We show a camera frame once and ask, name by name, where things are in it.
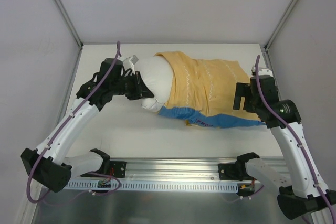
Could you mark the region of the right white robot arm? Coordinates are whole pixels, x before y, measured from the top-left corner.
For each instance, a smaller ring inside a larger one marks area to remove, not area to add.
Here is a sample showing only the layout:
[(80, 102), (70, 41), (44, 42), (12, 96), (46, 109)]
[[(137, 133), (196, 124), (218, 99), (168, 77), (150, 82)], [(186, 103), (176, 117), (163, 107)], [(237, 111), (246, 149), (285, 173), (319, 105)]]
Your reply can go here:
[(335, 191), (322, 179), (308, 149), (301, 117), (291, 100), (279, 100), (270, 75), (253, 76), (249, 83), (237, 83), (233, 108), (255, 113), (276, 139), (290, 178), (285, 178), (255, 153), (237, 157), (227, 176), (236, 180), (255, 178), (272, 190), (282, 213), (290, 220), (329, 208), (335, 220)]

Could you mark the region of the white pillow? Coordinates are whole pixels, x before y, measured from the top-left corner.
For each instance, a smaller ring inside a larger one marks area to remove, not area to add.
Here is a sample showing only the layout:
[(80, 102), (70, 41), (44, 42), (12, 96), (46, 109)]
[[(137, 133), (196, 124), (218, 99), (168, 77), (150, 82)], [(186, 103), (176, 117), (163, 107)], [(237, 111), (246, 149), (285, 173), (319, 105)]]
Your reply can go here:
[(170, 98), (174, 77), (172, 67), (162, 56), (152, 56), (141, 58), (135, 69), (140, 72), (144, 84), (154, 95), (153, 98), (143, 99), (141, 107), (151, 112), (159, 112)]

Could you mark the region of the blue yellow pikachu pillowcase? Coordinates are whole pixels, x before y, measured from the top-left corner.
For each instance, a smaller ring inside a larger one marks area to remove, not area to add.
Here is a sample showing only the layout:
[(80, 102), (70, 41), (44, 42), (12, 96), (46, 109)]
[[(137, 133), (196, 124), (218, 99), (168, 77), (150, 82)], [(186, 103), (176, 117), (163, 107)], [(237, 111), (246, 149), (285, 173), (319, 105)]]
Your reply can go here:
[(170, 96), (159, 115), (224, 129), (262, 125), (258, 115), (233, 109), (236, 84), (250, 81), (238, 61), (193, 59), (181, 51), (156, 55), (173, 70)]

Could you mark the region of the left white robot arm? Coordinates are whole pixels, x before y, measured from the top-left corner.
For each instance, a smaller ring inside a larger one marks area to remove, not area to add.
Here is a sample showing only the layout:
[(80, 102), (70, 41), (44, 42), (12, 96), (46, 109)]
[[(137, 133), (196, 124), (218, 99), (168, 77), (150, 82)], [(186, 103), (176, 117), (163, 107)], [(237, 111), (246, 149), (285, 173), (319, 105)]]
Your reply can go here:
[(26, 148), (22, 154), (28, 180), (35, 180), (57, 193), (75, 177), (94, 172), (103, 177), (110, 171), (110, 156), (99, 149), (87, 154), (67, 157), (73, 143), (104, 106), (116, 95), (128, 100), (152, 98), (142, 77), (135, 70), (136, 56), (119, 60), (107, 58), (98, 72), (84, 83), (64, 118), (51, 134), (34, 150)]

